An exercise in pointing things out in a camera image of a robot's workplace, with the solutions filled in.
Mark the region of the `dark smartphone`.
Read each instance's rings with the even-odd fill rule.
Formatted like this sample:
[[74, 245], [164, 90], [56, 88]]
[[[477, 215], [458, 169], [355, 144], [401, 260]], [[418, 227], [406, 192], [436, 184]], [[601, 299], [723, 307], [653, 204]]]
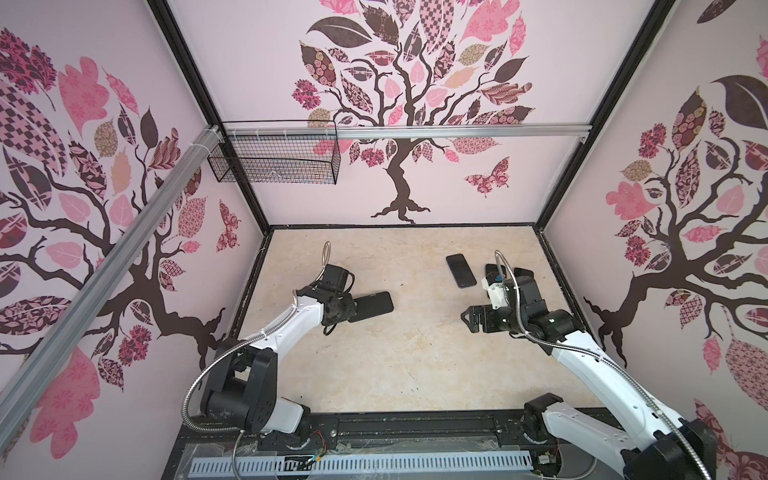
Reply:
[[448, 255], [446, 263], [456, 285], [460, 289], [470, 288], [477, 284], [472, 269], [463, 254]]

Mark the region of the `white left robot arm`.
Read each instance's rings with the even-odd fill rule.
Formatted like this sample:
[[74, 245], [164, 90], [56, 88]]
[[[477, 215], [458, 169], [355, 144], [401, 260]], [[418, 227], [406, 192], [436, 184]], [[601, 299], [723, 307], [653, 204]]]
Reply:
[[200, 413], [226, 432], [294, 434], [306, 406], [278, 395], [280, 361], [306, 334], [356, 315], [355, 275], [327, 265], [309, 285], [292, 293], [289, 307], [255, 334], [229, 343], [205, 371]]

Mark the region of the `left flexible metal conduit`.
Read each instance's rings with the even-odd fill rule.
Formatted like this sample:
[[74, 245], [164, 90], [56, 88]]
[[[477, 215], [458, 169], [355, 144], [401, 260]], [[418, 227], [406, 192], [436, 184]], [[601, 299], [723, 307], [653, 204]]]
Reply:
[[313, 282], [292, 293], [289, 307], [258, 332], [232, 340], [189, 387], [181, 406], [183, 425], [197, 433], [296, 434], [309, 408], [278, 395], [280, 360], [323, 325], [335, 296], [329, 241]]

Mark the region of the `silver aluminium crossbar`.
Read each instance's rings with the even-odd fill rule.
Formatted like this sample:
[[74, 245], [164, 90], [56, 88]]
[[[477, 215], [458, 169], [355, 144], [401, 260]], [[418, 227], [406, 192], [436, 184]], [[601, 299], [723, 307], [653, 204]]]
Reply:
[[255, 122], [237, 126], [230, 122], [225, 132], [230, 137], [254, 136], [266, 138], [314, 136], [338, 140], [355, 139], [415, 139], [415, 138], [514, 138], [514, 137], [577, 137], [586, 138], [591, 125], [578, 123], [515, 124], [515, 125], [449, 125], [449, 126], [369, 126], [369, 127], [291, 127]]

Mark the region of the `silver aluminium side bar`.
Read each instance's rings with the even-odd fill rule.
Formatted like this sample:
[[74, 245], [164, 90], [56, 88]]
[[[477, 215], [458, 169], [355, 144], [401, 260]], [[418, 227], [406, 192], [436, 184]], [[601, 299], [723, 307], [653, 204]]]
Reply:
[[1, 392], [2, 446], [15, 436], [164, 215], [221, 140], [222, 128], [217, 125], [210, 125], [200, 132], [184, 152], [181, 164], [168, 174], [162, 187], [106, 256], [102, 266], [79, 290], [70, 307], [6, 385]]

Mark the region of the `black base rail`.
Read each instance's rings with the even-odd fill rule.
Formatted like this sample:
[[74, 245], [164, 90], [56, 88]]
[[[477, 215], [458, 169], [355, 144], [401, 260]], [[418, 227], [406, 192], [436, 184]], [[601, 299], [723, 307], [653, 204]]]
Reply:
[[183, 426], [162, 477], [178, 478], [190, 466], [194, 453], [211, 451], [229, 457], [233, 447], [243, 456], [333, 453], [343, 447], [370, 449], [433, 440], [488, 440], [492, 447], [531, 447], [533, 443], [524, 437], [523, 419], [522, 409], [312, 413], [308, 426], [298, 434], [246, 435], [240, 442], [235, 441], [234, 433], [199, 433]]

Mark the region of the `black corner frame post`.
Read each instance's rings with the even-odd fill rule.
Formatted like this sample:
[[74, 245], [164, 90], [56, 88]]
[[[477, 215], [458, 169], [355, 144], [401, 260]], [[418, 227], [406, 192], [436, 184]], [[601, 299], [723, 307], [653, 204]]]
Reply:
[[233, 172], [233, 177], [243, 194], [245, 202], [256, 221], [259, 230], [262, 234], [267, 235], [271, 231], [271, 225], [257, 199], [253, 187], [247, 180], [240, 158], [236, 154], [233, 144], [226, 134], [222, 118], [219, 115], [213, 98], [195, 63], [192, 52], [183, 36], [175, 15], [172, 12], [170, 2], [166, 0], [148, 0], [147, 5], [176, 60], [204, 120], [208, 125], [217, 127], [219, 132], [223, 135], [223, 139], [219, 141], [219, 145], [224, 147], [224, 159], [227, 161], [230, 170]]

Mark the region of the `black right corner post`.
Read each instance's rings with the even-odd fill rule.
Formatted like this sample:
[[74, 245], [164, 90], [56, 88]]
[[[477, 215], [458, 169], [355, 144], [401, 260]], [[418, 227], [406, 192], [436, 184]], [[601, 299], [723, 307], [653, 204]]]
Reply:
[[584, 140], [579, 141], [579, 145], [574, 149], [571, 157], [566, 162], [564, 170], [548, 196], [543, 210], [534, 225], [537, 233], [543, 233], [553, 219], [571, 184], [585, 163], [588, 154], [597, 143], [611, 116], [617, 110], [619, 102], [629, 89], [631, 81], [640, 70], [643, 61], [650, 53], [651, 48], [661, 34], [662, 28], [675, 11], [677, 4], [678, 2], [673, 0], [657, 0], [652, 3], [638, 33], [630, 44], [605, 94], [598, 103], [597, 109], [589, 123], [591, 126], [589, 133]]

